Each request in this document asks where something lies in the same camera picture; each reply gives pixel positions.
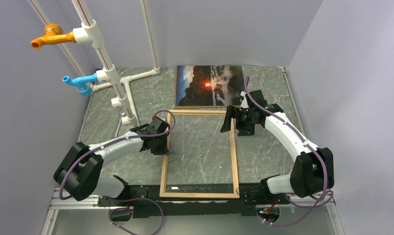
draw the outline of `picture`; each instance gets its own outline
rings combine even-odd
[[[176,108],[240,105],[244,90],[241,66],[178,66],[175,79]]]

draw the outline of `pipe elbow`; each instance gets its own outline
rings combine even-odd
[[[31,46],[34,49],[40,49],[46,44],[53,45],[67,42],[76,42],[73,32],[63,34],[63,30],[60,26],[55,23],[49,23],[44,28],[44,35],[32,40]]]

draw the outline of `marble surface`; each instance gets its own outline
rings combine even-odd
[[[121,76],[148,70],[150,69],[118,69]],[[280,105],[291,122],[299,128],[293,103],[279,68],[243,66],[243,74],[251,78],[249,90],[261,89],[268,103]],[[149,123],[156,111],[174,108],[174,69],[161,68],[159,75],[135,80],[131,83],[131,89],[140,123]],[[110,99],[115,96],[111,88],[93,94],[81,136],[81,141],[85,144],[112,138],[118,120],[118,109],[111,106]],[[222,119],[219,117],[179,118],[178,126],[172,133],[168,184],[231,183],[230,145],[227,144],[229,139],[219,133],[221,124]],[[119,135],[128,129],[129,127],[122,126]],[[256,126],[255,133],[250,137],[236,136],[239,181],[254,183],[268,176],[289,173],[293,161],[283,145],[261,126]],[[162,156],[144,151],[129,154],[107,165],[103,168],[103,174],[116,174],[130,184],[159,184],[161,170]]]

